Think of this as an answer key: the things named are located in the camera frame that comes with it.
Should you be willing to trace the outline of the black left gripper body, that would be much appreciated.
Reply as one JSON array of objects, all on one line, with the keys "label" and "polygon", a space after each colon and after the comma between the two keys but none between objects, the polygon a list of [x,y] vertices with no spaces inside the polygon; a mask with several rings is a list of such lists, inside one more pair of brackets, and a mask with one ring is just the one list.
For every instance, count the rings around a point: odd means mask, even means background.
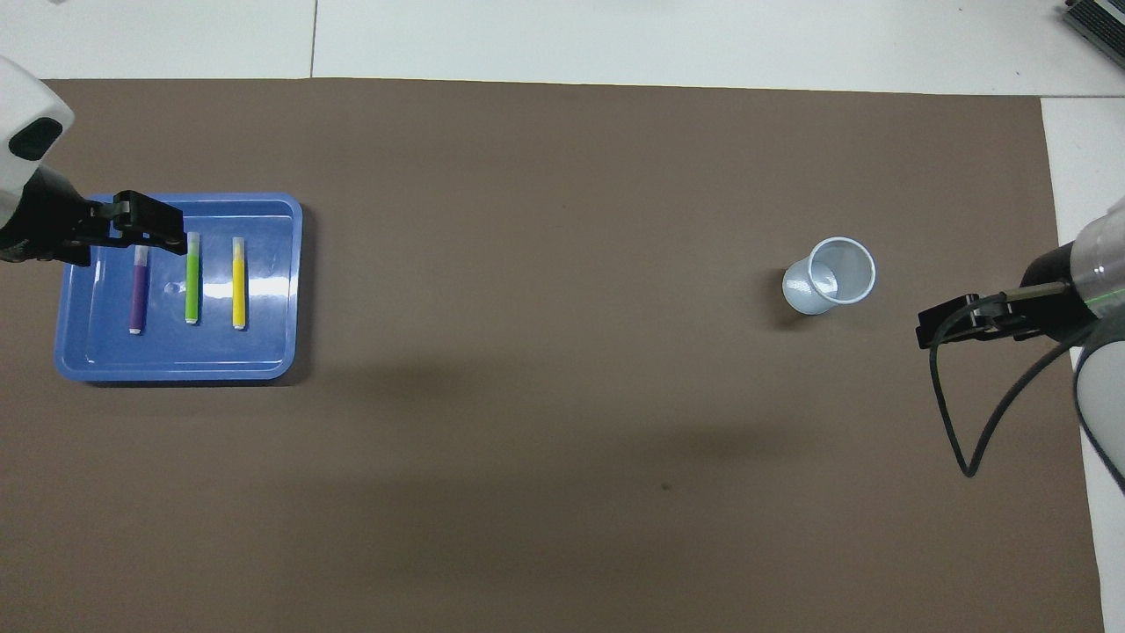
[{"label": "black left gripper body", "polygon": [[101,206],[78,193],[56,170],[37,168],[1,229],[1,259],[89,266],[91,248],[115,244],[109,221],[99,215]]}]

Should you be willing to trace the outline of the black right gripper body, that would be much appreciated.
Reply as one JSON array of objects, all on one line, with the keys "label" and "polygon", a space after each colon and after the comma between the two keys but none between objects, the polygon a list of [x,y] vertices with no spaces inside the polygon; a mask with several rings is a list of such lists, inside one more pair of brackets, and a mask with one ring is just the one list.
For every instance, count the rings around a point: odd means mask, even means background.
[{"label": "black right gripper body", "polygon": [[1005,293],[1008,296],[1010,324],[1015,328],[1012,333],[1009,333],[1012,340],[1023,341],[1046,336],[1048,340],[1063,342],[1074,338],[1073,344],[1081,346],[1089,338],[1097,317],[1084,306],[1084,301],[1076,290],[1071,271],[1073,248],[1074,243],[1068,242],[1061,247],[1036,257],[1025,269],[1020,284],[1018,284],[1018,288],[1023,289],[1030,286],[1064,283],[1066,284],[1065,291],[1020,300],[1012,299],[1012,293],[1009,291]]}]

